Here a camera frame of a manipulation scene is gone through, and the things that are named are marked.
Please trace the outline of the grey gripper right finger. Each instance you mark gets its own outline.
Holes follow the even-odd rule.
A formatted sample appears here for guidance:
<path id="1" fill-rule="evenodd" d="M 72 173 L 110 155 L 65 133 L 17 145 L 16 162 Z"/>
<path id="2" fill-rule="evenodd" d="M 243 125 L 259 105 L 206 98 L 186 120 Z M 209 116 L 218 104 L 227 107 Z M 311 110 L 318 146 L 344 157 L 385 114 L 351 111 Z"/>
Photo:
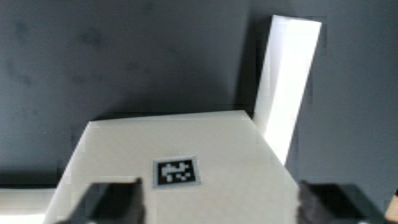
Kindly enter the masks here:
<path id="1" fill-rule="evenodd" d="M 353 184 L 298 182 L 296 224 L 389 224 Z"/>

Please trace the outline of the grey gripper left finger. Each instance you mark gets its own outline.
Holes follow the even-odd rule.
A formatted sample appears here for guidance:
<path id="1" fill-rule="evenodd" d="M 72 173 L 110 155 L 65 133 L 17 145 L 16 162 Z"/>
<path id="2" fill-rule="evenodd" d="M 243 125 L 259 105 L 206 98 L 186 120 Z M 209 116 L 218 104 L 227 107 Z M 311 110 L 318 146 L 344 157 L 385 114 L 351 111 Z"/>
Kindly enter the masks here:
<path id="1" fill-rule="evenodd" d="M 94 183 L 58 224 L 145 224 L 142 179 Z"/>

